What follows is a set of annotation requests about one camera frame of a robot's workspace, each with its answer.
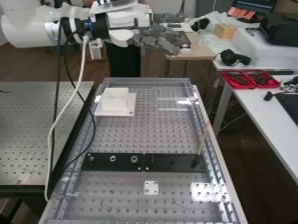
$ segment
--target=screw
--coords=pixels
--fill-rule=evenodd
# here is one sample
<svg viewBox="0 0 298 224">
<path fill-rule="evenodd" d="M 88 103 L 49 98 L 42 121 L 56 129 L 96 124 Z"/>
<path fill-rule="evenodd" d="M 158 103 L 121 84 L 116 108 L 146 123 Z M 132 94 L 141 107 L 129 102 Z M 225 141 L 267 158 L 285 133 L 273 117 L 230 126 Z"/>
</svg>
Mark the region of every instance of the screw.
<svg viewBox="0 0 298 224">
<path fill-rule="evenodd" d="M 130 157 L 130 161 L 132 161 L 132 163 L 137 163 L 138 162 L 138 157 L 137 156 L 132 156 Z"/>
<path fill-rule="evenodd" d="M 110 156 L 110 157 L 109 157 L 109 161 L 110 161 L 112 163 L 116 162 L 116 159 L 117 159 L 116 156 Z"/>
</svg>

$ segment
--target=metal table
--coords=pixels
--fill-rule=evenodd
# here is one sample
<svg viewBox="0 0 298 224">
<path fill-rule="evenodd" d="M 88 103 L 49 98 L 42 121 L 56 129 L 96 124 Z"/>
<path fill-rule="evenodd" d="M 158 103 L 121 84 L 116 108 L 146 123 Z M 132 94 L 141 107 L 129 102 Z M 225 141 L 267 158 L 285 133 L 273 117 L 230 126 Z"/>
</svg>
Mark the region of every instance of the metal table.
<svg viewBox="0 0 298 224">
<path fill-rule="evenodd" d="M 197 153 L 207 115 L 189 79 L 106 79 L 98 94 L 106 87 L 129 87 L 137 94 L 136 113 L 97 117 L 86 158 L 94 152 Z M 69 158 L 92 131 L 88 118 Z M 40 224 L 247 223 L 211 128 L 201 172 L 82 171 L 84 158 L 65 171 Z M 145 181 L 158 182 L 158 195 L 143 193 Z"/>
<path fill-rule="evenodd" d="M 93 82 L 84 82 L 80 92 L 88 101 Z M 42 201 L 46 174 L 46 135 L 53 119 L 54 82 L 0 83 L 0 196 L 21 198 L 33 210 Z M 60 86 L 58 108 L 73 87 Z M 62 165 L 78 127 L 88 111 L 76 96 L 56 129 L 54 164 Z"/>
</svg>

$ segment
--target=dark floor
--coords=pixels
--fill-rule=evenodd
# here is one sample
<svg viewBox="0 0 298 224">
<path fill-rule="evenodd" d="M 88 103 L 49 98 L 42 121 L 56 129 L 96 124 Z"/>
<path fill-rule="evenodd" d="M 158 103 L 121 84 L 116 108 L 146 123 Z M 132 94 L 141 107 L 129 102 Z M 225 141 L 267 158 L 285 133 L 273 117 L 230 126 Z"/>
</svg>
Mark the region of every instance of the dark floor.
<svg viewBox="0 0 298 224">
<path fill-rule="evenodd" d="M 21 50 L 4 45 L 0 48 L 0 81 L 53 81 L 56 61 L 53 49 Z M 80 66 L 76 49 L 69 65 L 76 79 Z M 84 80 L 100 84 L 108 74 L 106 61 L 88 60 Z M 226 123 L 242 113 L 243 109 L 235 104 L 227 111 Z M 247 116 L 222 130 L 218 142 L 249 223 L 298 223 L 298 186 Z M 13 223 L 37 223 L 24 205 Z"/>
</svg>

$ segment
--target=black cable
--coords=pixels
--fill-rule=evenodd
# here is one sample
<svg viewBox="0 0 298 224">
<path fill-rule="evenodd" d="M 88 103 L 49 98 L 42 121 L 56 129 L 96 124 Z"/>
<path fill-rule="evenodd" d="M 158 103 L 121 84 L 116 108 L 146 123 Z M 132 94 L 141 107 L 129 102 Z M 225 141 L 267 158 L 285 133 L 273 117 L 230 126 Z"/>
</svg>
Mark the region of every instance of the black cable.
<svg viewBox="0 0 298 224">
<path fill-rule="evenodd" d="M 185 8 L 185 0 L 182 0 L 182 3 L 181 3 L 181 8 L 179 8 L 181 15 L 183 14 L 183 8 Z"/>
<path fill-rule="evenodd" d="M 60 19 L 58 23 L 58 36 L 57 36 L 57 83 L 56 83 L 56 93 L 54 93 L 54 106 L 53 106 L 53 122 L 56 121 L 57 117 L 57 110 L 58 110 L 58 92 L 60 92 L 60 82 L 61 82 L 61 59 L 60 59 L 60 45 L 61 45 L 61 32 L 62 32 L 62 19 Z M 53 154 L 54 154 L 54 129 L 52 132 L 52 155 L 49 158 L 49 183 L 48 185 L 52 186 L 52 170 L 53 170 Z"/>
<path fill-rule="evenodd" d="M 72 75 L 70 75 L 70 72 L 69 72 L 69 66 L 68 66 L 68 58 L 66 58 L 66 50 L 68 50 L 68 44 L 69 44 L 69 41 L 70 41 L 70 38 L 73 37 L 74 34 L 80 33 L 80 31 L 74 31 L 72 34 L 68 35 L 68 38 L 66 38 L 66 41 L 65 41 L 65 44 L 64 44 L 64 66 L 65 66 L 65 71 L 66 71 L 66 76 L 68 76 L 68 79 L 72 83 L 72 86 L 73 88 L 76 89 L 76 84 L 73 82 L 73 79 L 72 79 Z M 81 101 L 82 103 L 85 103 L 85 100 L 84 100 L 84 97 L 81 96 L 81 93 L 77 91 L 77 95 L 78 97 L 81 98 Z M 92 111 L 90 109 L 88 110 L 89 112 L 89 115 L 92 117 L 92 124 L 93 124 L 93 132 L 92 132 L 92 139 L 85 147 L 85 149 L 81 151 L 81 153 L 72 159 L 72 161 L 64 166 L 62 168 L 62 171 L 61 171 L 61 174 L 65 172 L 66 168 L 72 165 L 72 163 L 84 155 L 84 153 L 86 152 L 86 150 L 89 149 L 90 145 L 92 145 L 92 142 L 94 140 L 94 137 L 96 137 L 96 121 L 94 121 L 94 116 L 92 114 Z"/>
</svg>

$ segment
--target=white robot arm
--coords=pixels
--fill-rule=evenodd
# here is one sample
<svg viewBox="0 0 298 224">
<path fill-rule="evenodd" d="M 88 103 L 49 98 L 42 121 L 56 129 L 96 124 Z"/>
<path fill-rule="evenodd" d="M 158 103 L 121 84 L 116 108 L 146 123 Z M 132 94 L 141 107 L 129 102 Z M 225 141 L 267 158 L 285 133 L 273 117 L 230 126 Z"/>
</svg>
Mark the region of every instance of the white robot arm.
<svg viewBox="0 0 298 224">
<path fill-rule="evenodd" d="M 4 10 L 1 27 L 10 44 L 18 48 L 57 45 L 61 41 L 81 43 L 84 33 L 90 36 L 90 51 L 108 40 L 120 47 L 149 45 L 177 55 L 189 42 L 170 28 L 153 25 L 151 9 L 137 0 L 97 0 L 90 8 L 64 3 L 58 9 L 41 6 L 40 0 L 0 0 Z"/>
<path fill-rule="evenodd" d="M 133 30 L 151 25 L 151 10 L 137 0 L 98 0 L 92 8 L 62 4 L 60 9 L 41 6 L 38 0 L 0 0 L 4 10 L 1 27 L 10 44 L 18 48 L 53 46 L 57 44 L 60 19 L 62 39 L 76 30 L 85 28 L 93 39 L 110 39 L 122 47 Z"/>
</svg>

